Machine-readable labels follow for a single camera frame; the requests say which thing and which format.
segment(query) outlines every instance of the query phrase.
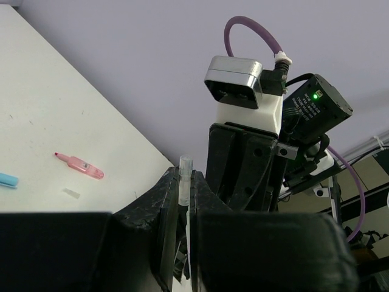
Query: pink highlighter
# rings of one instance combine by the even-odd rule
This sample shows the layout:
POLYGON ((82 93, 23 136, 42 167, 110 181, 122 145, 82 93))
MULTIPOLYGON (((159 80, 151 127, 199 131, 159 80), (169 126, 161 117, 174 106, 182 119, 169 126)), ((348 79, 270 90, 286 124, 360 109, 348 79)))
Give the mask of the pink highlighter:
POLYGON ((54 155, 60 160, 66 162, 67 165, 72 169, 78 170, 79 172, 85 173, 86 175, 89 175, 93 178, 102 179, 104 177, 104 173, 100 169, 90 165, 89 163, 86 163, 85 161, 82 161, 77 157, 68 157, 57 152, 55 152, 54 155))

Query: gray wall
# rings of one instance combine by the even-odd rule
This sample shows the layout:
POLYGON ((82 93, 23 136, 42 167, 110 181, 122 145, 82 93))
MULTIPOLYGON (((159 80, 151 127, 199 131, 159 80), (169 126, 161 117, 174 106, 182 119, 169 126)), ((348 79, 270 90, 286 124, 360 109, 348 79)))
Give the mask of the gray wall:
MULTIPOLYGON (((290 78, 319 73, 350 102, 355 115, 330 133, 338 151, 389 128, 387 0, 24 0, 19 12, 173 162, 190 153, 205 169, 216 104, 203 79, 235 15, 276 37, 290 78)), ((272 68, 249 29, 233 28, 232 47, 272 68)))

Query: white tabletop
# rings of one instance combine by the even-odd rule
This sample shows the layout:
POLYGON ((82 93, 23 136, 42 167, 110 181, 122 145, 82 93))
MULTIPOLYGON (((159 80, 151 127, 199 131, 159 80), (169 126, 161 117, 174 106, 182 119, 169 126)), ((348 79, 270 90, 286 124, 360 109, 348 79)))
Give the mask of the white tabletop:
POLYGON ((9 5, 0 5, 0 43, 0 173, 20 179, 17 189, 0 187, 1 212, 115 212, 171 166, 9 5), (105 177, 77 172, 54 152, 105 177))

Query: bolt hole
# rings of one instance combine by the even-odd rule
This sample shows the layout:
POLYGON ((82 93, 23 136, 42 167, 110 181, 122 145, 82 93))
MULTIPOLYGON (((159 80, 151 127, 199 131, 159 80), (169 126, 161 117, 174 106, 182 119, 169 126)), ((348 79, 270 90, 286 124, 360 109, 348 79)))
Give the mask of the bolt hole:
POLYGON ((281 154, 282 156, 287 155, 287 150, 284 149, 284 148, 282 148, 282 149, 280 150, 280 154, 281 154))
POLYGON ((256 157, 261 157, 261 156, 262 156, 262 150, 259 149, 259 148, 255 149, 255 150, 254 150, 254 155, 255 155, 256 157))
POLYGON ((244 189, 245 193, 248 194, 248 195, 252 195, 253 194, 253 189, 251 187, 246 187, 244 189))

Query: blue highlighter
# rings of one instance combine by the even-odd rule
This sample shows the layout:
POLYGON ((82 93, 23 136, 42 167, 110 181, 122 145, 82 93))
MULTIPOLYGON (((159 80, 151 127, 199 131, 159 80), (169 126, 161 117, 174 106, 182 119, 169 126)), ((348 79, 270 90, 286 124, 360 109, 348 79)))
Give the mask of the blue highlighter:
POLYGON ((5 173, 0 173, 0 186, 11 187, 13 189, 17 188, 19 179, 12 175, 6 175, 5 173))

